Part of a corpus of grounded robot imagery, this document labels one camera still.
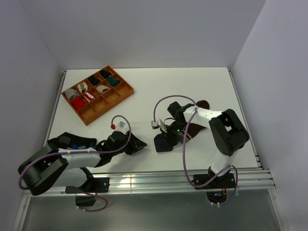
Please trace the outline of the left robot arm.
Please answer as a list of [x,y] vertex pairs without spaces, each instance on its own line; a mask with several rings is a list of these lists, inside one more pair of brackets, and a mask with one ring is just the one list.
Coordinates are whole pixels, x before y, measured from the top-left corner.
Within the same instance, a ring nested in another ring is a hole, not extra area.
[[105,166],[118,154],[133,155],[146,146],[129,131],[114,131],[102,141],[65,132],[48,140],[19,166],[20,181],[26,184],[23,189],[34,196],[52,187],[65,187],[66,193],[106,192],[106,183],[96,179],[89,168]]

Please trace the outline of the navy patterned sock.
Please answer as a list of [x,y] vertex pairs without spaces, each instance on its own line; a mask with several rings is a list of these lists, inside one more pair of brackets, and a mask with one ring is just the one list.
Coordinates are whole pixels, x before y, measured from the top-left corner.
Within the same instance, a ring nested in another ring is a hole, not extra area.
[[154,146],[157,153],[170,152],[179,142],[178,138],[165,136],[163,133],[154,137]]

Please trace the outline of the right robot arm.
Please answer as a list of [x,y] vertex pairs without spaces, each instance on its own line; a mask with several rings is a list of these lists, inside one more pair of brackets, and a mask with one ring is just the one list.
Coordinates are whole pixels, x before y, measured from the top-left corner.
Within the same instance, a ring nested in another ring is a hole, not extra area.
[[217,151],[208,171],[208,182],[212,187],[220,187],[238,150],[249,141],[249,134],[237,114],[232,109],[212,111],[191,103],[181,106],[178,102],[170,104],[167,110],[174,121],[170,125],[160,121],[161,133],[154,138],[156,151],[172,151],[174,146],[190,141],[201,130],[210,130]]

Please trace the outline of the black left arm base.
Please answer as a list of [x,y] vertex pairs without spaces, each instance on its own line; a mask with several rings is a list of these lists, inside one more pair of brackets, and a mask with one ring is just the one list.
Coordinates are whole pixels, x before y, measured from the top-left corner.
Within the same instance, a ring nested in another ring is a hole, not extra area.
[[66,194],[75,194],[75,204],[79,209],[85,211],[96,211],[99,209],[90,209],[96,202],[105,202],[102,210],[108,205],[108,201],[100,196],[100,193],[107,193],[109,190],[110,178],[92,178],[88,179],[82,186],[66,186]]

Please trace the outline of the brown striped sock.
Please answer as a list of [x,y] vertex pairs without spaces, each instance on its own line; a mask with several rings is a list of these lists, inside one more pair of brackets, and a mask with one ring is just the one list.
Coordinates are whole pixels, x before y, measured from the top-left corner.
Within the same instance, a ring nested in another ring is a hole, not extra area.
[[[196,103],[196,105],[198,107],[204,108],[204,109],[210,109],[210,105],[208,103],[208,101],[206,100],[200,100]],[[179,133],[179,137],[180,137],[180,142],[183,143],[183,138],[184,138],[184,132],[185,132],[185,128],[184,127],[180,133]],[[188,142],[189,140],[191,140],[192,138],[194,138],[200,131],[206,129],[206,127],[200,126],[198,124],[194,124],[191,123],[188,127],[188,131],[187,131],[187,136],[186,136],[186,141]]]

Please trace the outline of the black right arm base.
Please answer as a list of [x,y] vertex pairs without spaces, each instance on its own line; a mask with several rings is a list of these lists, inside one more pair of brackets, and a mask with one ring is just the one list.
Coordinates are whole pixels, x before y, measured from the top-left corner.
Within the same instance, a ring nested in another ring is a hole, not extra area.
[[[211,179],[210,174],[194,174],[191,181],[194,185],[203,185]],[[228,190],[235,189],[236,179],[232,173],[227,173],[225,176],[217,177],[209,184],[196,190],[205,190],[207,199],[213,204],[220,205],[227,201]]]

